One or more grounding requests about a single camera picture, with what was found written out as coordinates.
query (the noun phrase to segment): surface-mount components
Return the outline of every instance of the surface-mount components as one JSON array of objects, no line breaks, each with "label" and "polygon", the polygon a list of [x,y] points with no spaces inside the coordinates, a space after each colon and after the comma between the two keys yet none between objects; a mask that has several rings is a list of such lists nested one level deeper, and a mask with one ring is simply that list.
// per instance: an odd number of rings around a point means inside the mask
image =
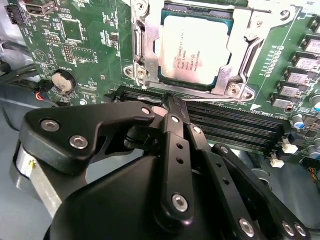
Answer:
[{"label": "surface-mount components", "polygon": [[308,147],[309,157],[312,159],[320,159],[320,152],[317,151],[315,145],[311,145]]},{"label": "surface-mount components", "polygon": [[314,95],[310,98],[310,102],[312,103],[313,108],[320,112],[320,94]]},{"label": "surface-mount components", "polygon": [[307,35],[302,43],[305,52],[320,54],[320,36]]},{"label": "surface-mount components", "polygon": [[316,147],[316,150],[320,153],[320,138],[315,139],[313,143]]},{"label": "surface-mount components", "polygon": [[303,85],[307,83],[309,74],[307,71],[289,67],[284,74],[284,77],[287,83]]},{"label": "surface-mount components", "polygon": [[293,103],[286,98],[273,97],[271,98],[271,104],[275,108],[288,109]]},{"label": "surface-mount components", "polygon": [[296,129],[303,129],[305,127],[304,120],[301,114],[296,114],[291,118],[292,125]]},{"label": "surface-mount components", "polygon": [[300,88],[299,86],[287,82],[280,82],[278,87],[279,95],[294,98],[299,96]]},{"label": "surface-mount components", "polygon": [[317,16],[315,18],[315,20],[312,23],[311,29],[315,34],[320,34],[320,16]]},{"label": "surface-mount components", "polygon": [[311,53],[297,52],[293,58],[293,65],[297,69],[317,72],[319,70],[319,59]]}]

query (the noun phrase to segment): black connector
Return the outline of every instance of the black connector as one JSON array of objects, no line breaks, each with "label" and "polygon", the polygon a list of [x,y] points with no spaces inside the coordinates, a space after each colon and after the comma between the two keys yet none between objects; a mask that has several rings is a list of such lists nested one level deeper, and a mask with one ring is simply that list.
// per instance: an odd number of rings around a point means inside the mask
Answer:
[{"label": "black connector", "polygon": [[12,5],[5,6],[4,8],[13,25],[22,25],[25,23],[25,20],[22,17],[22,14],[20,12],[19,6],[12,4]]}]

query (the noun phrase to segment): motherboard mounting hole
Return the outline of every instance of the motherboard mounting hole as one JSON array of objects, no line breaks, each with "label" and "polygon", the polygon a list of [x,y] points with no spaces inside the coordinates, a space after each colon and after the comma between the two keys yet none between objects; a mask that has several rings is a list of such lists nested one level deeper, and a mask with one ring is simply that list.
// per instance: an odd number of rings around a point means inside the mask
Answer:
[{"label": "motherboard mounting hole", "polygon": [[282,21],[285,21],[290,17],[290,11],[288,11],[288,10],[284,10],[280,14],[281,14]]}]

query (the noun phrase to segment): chip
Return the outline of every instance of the chip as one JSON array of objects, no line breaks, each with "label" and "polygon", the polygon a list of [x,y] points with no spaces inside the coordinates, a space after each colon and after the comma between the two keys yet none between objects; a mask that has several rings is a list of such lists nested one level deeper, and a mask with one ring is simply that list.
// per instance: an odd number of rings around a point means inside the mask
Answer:
[{"label": "chip", "polygon": [[309,53],[320,54],[320,40],[310,39],[304,50]]},{"label": "chip", "polygon": [[222,22],[166,17],[159,60],[162,76],[192,84],[211,85],[220,68],[227,65],[230,58],[228,31],[228,26]]},{"label": "chip", "polygon": [[308,80],[307,74],[300,74],[295,72],[291,72],[286,78],[286,81],[291,84],[304,84],[305,81],[307,80]]},{"label": "chip", "polygon": [[318,60],[317,59],[309,59],[305,57],[299,58],[296,63],[295,67],[297,69],[303,69],[306,71],[312,71],[318,66]]}]

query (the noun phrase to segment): capacitor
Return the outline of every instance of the capacitor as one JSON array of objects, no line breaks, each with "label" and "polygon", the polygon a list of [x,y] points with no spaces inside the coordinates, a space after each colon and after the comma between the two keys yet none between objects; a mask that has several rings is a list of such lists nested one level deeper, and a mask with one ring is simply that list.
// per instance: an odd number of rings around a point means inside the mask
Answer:
[{"label": "capacitor", "polygon": [[316,150],[320,153],[320,138],[315,139],[313,143],[316,147]]},{"label": "capacitor", "polygon": [[320,159],[320,152],[317,151],[317,148],[315,145],[311,145],[308,147],[308,153],[309,153],[310,158]]},{"label": "capacitor", "polygon": [[312,103],[314,109],[317,112],[320,112],[320,95],[314,95],[313,97],[310,98],[310,102]]},{"label": "capacitor", "polygon": [[301,114],[296,114],[291,118],[293,127],[296,129],[303,129],[305,127]]}]

